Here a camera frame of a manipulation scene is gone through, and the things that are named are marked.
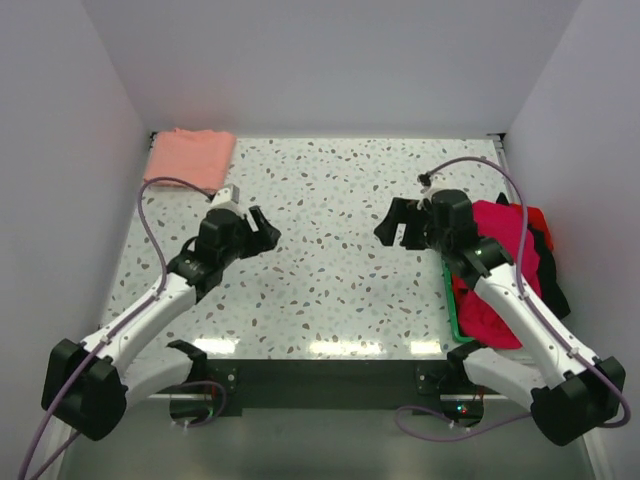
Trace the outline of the salmon pink t shirt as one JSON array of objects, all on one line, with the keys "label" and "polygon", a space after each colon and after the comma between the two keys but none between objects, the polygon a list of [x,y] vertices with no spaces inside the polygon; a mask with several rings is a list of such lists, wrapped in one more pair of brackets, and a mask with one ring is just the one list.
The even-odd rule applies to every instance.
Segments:
[{"label": "salmon pink t shirt", "polygon": [[143,180],[171,177],[206,191],[218,190],[225,183],[236,141],[229,132],[213,130],[158,132]]}]

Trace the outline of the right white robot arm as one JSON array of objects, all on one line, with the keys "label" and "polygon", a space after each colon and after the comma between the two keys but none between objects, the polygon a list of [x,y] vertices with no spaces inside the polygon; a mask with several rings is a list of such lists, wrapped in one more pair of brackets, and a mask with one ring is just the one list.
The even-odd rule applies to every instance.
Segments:
[{"label": "right white robot arm", "polygon": [[506,323],[530,355],[531,367],[475,341],[447,356],[448,386],[459,393],[486,387],[530,412],[541,433],[565,446],[595,428],[624,421],[623,365],[600,358],[574,336],[524,281],[508,251],[480,234],[466,193],[440,189],[421,200],[395,197],[374,234],[382,245],[438,252],[449,270]]}]

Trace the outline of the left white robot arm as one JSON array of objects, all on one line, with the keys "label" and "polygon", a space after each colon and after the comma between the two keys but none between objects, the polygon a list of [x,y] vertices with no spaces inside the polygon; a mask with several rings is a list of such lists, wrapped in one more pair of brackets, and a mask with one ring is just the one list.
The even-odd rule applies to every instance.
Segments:
[{"label": "left white robot arm", "polygon": [[245,215],[210,210],[143,298],[81,342],[63,339],[52,349],[41,400],[47,415],[97,441],[150,395],[175,385],[200,390],[206,355],[184,341],[171,342],[171,359],[151,372],[128,369],[164,328],[222,282],[229,265],[275,249],[280,237],[257,206]]}]

